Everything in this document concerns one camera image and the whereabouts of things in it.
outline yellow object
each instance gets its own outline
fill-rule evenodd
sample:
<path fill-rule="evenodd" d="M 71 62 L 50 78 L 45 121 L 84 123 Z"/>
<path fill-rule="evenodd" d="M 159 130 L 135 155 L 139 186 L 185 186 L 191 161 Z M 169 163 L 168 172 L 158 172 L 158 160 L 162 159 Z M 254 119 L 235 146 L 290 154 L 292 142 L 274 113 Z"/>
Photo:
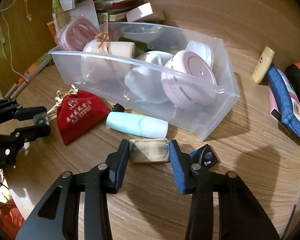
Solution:
<path fill-rule="evenodd" d="M 252 74 L 252 79 L 255 83 L 257 84 L 261 83 L 268 69 L 270 68 L 273 56 L 274 56 L 274 51 L 270 49 L 268 46 L 266 46 Z"/>

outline metal rivet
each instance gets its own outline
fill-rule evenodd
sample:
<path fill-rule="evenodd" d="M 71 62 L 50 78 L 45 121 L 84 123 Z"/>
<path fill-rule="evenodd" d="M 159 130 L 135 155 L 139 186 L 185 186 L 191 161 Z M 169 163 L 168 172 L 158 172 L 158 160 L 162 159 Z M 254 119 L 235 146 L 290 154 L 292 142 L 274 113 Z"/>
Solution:
<path fill-rule="evenodd" d="M 236 178 L 237 177 L 237 174 L 234 172 L 234 171 L 229 171 L 228 172 L 228 176 L 232 179 Z"/>
<path fill-rule="evenodd" d="M 61 176 L 62 176 L 63 178 L 68 178 L 70 175 L 71 175 L 71 172 L 70 172 L 70 171 L 64 171 L 64 172 L 61 174 Z"/>
<path fill-rule="evenodd" d="M 106 169 L 107 167 L 108 167 L 108 165 L 105 164 L 105 163 L 100 163 L 100 164 L 98 165 L 98 169 L 99 169 L 99 170 L 104 170 L 104 169 Z"/>
<path fill-rule="evenodd" d="M 191 168 L 197 171 L 200 170 L 201 165 L 199 163 L 194 163 L 191 165 Z"/>

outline transparent plastic bin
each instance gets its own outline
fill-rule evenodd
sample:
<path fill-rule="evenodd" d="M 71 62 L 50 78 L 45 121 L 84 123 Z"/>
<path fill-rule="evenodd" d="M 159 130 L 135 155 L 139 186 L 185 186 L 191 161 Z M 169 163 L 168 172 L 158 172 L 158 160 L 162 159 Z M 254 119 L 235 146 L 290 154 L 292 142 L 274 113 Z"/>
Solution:
<path fill-rule="evenodd" d="M 63 81 L 74 84 L 76 87 L 89 91 L 97 96 L 143 114 L 168 121 L 177 127 L 190 131 L 203 141 L 221 122 L 239 98 L 239 89 L 234 76 L 232 64 L 222 39 L 213 38 L 198 32 L 184 30 L 176 27 L 146 24 L 146 23 L 109 23 L 109 36 L 111 41 L 118 41 L 119 37 L 144 41 L 152 50 L 165 51 L 176 54 L 186 48 L 190 40 L 199 41 L 213 48 L 213 68 L 217 85 L 203 82 L 200 78 L 181 73 L 173 69 L 141 60 L 112 56 L 109 54 L 86 53 L 80 51 L 63 51 L 60 46 L 50 50 L 54 62 Z M 93 75 L 84 72 L 82 66 L 89 62 L 95 65 Z M 215 100 L 206 106 L 176 107 L 171 101 L 163 103 L 149 103 L 133 96 L 124 83 L 121 70 L 145 67 L 152 72 L 172 74 L 186 82 L 195 84 L 198 88 L 211 90 L 216 93 Z M 147 82 L 137 84 L 140 90 L 149 90 Z"/>

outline wooden tabletop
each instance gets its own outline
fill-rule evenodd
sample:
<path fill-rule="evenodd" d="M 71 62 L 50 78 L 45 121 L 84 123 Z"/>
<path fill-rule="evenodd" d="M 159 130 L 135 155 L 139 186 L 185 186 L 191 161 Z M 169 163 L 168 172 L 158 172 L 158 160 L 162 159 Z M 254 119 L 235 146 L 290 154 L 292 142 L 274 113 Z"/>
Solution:
<path fill-rule="evenodd" d="M 213 171 L 236 171 L 282 235 L 300 192 L 300 146 L 278 129 L 269 115 L 268 88 L 255 84 L 251 75 L 266 45 L 274 49 L 274 62 L 281 69 L 300 61 L 300 8 L 294 0 L 149 1 L 163 8 L 165 24 L 223 38 L 241 93 L 204 142 L 174 126 L 169 127 L 167 138 L 176 139 L 186 153 L 209 143 L 221 160 Z M 68 87 L 57 69 L 50 66 L 31 80 L 17 100 L 23 107 L 50 108 L 61 88 Z M 0 125 L 0 133 L 9 134 L 26 124 L 9 121 Z M 121 139 L 136 138 L 107 129 L 102 122 L 64 146 L 56 120 L 50 125 L 51 135 L 32 142 L 27 154 L 18 154 L 16 168 L 4 171 L 25 218 L 63 171 L 88 171 L 116 151 Z M 113 238 L 182 240 L 190 200 L 191 196 L 183 196 L 176 189 L 169 163 L 128 164 L 122 189 L 117 195 L 108 195 Z M 83 239 L 82 221 L 83 199 L 79 239 Z"/>

